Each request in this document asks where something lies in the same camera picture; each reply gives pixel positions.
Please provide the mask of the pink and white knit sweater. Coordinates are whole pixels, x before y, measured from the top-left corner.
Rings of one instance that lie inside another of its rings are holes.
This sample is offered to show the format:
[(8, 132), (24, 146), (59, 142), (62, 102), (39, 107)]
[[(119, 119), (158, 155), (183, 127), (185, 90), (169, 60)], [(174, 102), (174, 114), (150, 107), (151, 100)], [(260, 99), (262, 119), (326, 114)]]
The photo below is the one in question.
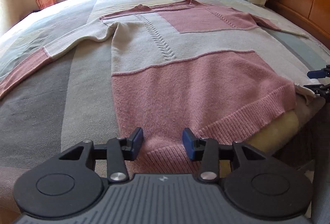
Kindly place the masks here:
[(245, 141), (286, 112), (307, 89), (307, 66), (270, 32), (270, 20), (231, 7), (184, 0), (137, 5), (102, 16), (38, 48), (1, 80), (1, 96), (84, 40), (106, 47), (84, 64), (84, 82), (69, 100), (98, 106), (112, 98), (119, 137), (141, 127), (136, 173), (187, 173), (182, 133), (222, 144)]

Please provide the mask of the patchwork pastel bed quilt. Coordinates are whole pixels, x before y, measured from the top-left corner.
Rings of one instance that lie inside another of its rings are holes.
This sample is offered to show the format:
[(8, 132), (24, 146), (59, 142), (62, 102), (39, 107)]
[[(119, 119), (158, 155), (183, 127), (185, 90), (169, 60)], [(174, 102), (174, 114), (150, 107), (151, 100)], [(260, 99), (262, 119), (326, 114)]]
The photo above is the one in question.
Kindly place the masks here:
[[(131, 8), (181, 0), (68, 0), (23, 20), (1, 45), (21, 60), (95, 18)], [(286, 19), (243, 0), (222, 4), (280, 23)], [(83, 41), (21, 82), (1, 100), (1, 216), (17, 217), (13, 186), (19, 176), (85, 138), (104, 143), (119, 133), (111, 92), (109, 42)]]

